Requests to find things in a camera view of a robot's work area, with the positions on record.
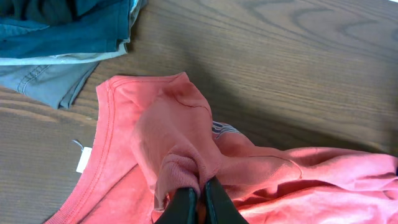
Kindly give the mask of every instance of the clothing tag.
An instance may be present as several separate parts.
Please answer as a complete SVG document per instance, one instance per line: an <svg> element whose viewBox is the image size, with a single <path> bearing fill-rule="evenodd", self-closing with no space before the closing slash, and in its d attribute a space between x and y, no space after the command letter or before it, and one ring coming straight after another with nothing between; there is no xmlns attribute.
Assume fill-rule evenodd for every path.
<svg viewBox="0 0 398 224"><path fill-rule="evenodd" d="M92 148L84 147L81 152L79 164L77 165L76 172L83 173L86 169L88 159L90 158Z"/></svg>

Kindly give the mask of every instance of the wooden table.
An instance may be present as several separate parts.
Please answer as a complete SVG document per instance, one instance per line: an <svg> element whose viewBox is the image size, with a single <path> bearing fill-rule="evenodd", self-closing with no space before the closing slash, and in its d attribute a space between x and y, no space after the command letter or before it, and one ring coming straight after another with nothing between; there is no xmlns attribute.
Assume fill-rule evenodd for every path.
<svg viewBox="0 0 398 224"><path fill-rule="evenodd" d="M80 174L95 86L116 74L186 71L214 120L259 146L397 155L398 3L387 0L149 0L131 53L101 62L73 108L0 88L0 223L40 223Z"/></svg>

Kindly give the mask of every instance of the wood grain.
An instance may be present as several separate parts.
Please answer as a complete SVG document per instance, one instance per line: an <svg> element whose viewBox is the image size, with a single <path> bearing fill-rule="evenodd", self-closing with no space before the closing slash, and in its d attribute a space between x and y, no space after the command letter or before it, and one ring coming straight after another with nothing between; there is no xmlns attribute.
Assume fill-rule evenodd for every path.
<svg viewBox="0 0 398 224"><path fill-rule="evenodd" d="M95 86L186 71L214 120L259 146L398 155L398 3L151 0L131 53L101 62L70 111L0 89L0 223L40 223L78 181Z"/></svg>

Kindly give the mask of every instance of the gray-blue folded garment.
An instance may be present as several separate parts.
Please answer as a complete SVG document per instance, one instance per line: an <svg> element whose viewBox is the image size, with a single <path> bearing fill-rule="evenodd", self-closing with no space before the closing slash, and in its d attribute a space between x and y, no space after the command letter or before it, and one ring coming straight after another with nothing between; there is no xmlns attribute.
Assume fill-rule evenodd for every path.
<svg viewBox="0 0 398 224"><path fill-rule="evenodd" d="M129 38L129 11L137 0L78 1L91 9L64 25L0 18L0 58L117 51L119 42Z"/></svg>
<svg viewBox="0 0 398 224"><path fill-rule="evenodd" d="M98 63L1 66L0 85L54 109L69 108Z"/></svg>

